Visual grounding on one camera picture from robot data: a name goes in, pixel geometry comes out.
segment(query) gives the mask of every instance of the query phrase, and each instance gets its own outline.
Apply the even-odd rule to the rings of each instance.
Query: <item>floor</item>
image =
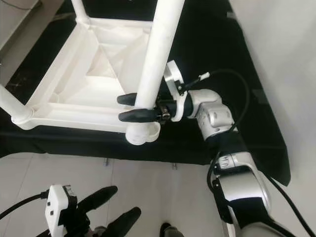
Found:
[[[101,187],[116,185],[118,193],[88,216],[91,227],[106,226],[138,206],[142,215],[128,237],[158,236],[169,221],[187,236],[222,236],[214,198],[207,189],[207,166],[127,161],[104,158],[19,153],[0,159],[0,210],[46,190],[70,184],[79,199]],[[36,236],[47,229],[45,201],[33,201],[0,222],[0,237]]]

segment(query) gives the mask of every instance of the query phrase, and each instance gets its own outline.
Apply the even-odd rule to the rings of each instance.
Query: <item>white pipe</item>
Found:
[[[14,123],[26,120],[33,114],[33,110],[31,108],[23,105],[2,85],[0,85],[0,107],[11,115]]]
[[[71,2],[73,3],[74,10],[76,13],[76,21],[85,24],[90,24],[90,19],[85,13],[82,0],[72,0]]]
[[[157,2],[135,108],[152,109],[155,105],[184,1]],[[142,145],[149,136],[149,124],[130,123],[125,136],[131,144]]]

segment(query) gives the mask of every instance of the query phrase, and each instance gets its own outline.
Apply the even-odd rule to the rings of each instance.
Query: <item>black backdrop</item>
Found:
[[[84,0],[91,17],[146,20],[154,16],[157,0]],[[73,12],[65,0],[56,15]],[[283,184],[290,181],[287,150],[236,20],[227,18],[226,0],[186,0],[169,59],[175,60],[185,82],[218,68],[240,72],[251,88],[249,111],[238,127],[255,160]],[[7,89],[26,103],[75,26],[74,17],[52,21],[11,78]],[[218,92],[238,117],[244,90],[234,76],[201,82],[198,88]],[[161,93],[166,85],[161,84]],[[50,153],[107,158],[209,164],[206,145],[193,119],[167,123],[157,141],[129,144],[121,133],[38,126],[24,131],[0,110],[0,157],[17,152]]]

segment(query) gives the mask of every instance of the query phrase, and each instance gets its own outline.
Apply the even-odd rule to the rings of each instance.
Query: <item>shoe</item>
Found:
[[[164,231],[170,227],[171,225],[167,222],[163,223],[160,227],[160,234],[159,234],[159,237],[164,237]]]

